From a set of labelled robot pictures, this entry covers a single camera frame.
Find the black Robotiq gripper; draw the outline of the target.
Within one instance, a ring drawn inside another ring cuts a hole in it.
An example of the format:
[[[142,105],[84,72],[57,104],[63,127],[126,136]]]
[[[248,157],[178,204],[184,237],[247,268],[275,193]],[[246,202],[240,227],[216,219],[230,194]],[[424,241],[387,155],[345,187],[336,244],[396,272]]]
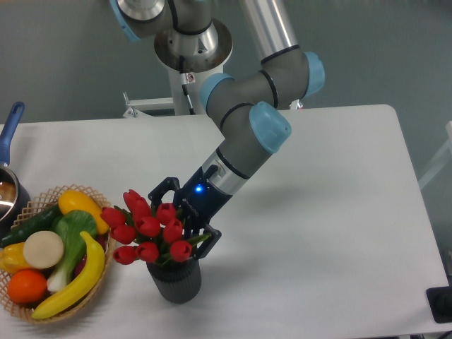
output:
[[[173,202],[182,209],[185,234],[195,235],[189,239],[189,243],[191,256],[196,260],[205,258],[221,238],[222,233],[210,226],[210,220],[232,197],[209,181],[218,170],[218,165],[210,165],[206,171],[200,167],[183,186],[180,186],[178,178],[167,177],[148,194],[157,212],[163,196],[168,191],[174,192]]]

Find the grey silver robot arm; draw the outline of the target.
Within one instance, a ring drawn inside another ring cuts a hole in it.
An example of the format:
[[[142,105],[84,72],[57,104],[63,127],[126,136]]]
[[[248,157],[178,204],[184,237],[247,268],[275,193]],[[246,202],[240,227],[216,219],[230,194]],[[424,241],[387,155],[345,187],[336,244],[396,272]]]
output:
[[[207,114],[223,135],[187,183],[167,178],[149,194],[159,205],[165,193],[174,192],[185,236],[201,240],[193,257],[203,258],[220,238],[211,218],[290,136],[282,111],[323,87],[323,64],[300,49],[282,1],[241,2],[261,70],[239,81],[221,71],[232,38],[213,17],[209,1],[112,1],[110,6],[130,40],[154,37],[157,57],[176,73],[174,108]]]

